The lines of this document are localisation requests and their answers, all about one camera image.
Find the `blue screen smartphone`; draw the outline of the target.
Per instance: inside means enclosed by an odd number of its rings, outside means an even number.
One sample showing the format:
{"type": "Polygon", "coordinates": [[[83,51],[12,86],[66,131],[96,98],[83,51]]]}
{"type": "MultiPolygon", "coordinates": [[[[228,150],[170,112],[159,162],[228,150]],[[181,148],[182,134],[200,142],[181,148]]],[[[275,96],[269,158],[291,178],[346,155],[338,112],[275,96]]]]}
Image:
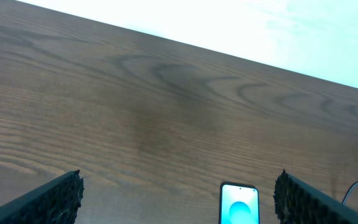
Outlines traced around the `blue screen smartphone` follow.
{"type": "Polygon", "coordinates": [[[222,182],[219,224],[259,224],[259,191],[253,185],[222,182]]]}

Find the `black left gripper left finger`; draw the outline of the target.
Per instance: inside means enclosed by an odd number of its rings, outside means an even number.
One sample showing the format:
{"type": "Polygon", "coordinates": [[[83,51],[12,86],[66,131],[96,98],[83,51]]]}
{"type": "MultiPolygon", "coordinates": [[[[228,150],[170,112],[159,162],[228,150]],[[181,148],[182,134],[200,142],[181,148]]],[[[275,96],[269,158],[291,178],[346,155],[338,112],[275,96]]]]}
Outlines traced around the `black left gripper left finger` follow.
{"type": "Polygon", "coordinates": [[[0,206],[0,224],[73,224],[84,189],[79,170],[67,172],[0,206]]]}

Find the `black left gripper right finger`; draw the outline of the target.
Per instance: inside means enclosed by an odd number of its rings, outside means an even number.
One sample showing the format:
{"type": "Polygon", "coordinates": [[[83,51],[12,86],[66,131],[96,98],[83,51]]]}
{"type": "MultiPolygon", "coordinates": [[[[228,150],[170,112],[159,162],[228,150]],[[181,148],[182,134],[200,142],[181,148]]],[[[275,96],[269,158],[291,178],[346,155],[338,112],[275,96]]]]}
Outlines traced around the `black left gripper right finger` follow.
{"type": "Polygon", "coordinates": [[[282,172],[273,191],[275,214],[280,223],[358,224],[358,212],[300,179],[282,172]]]}

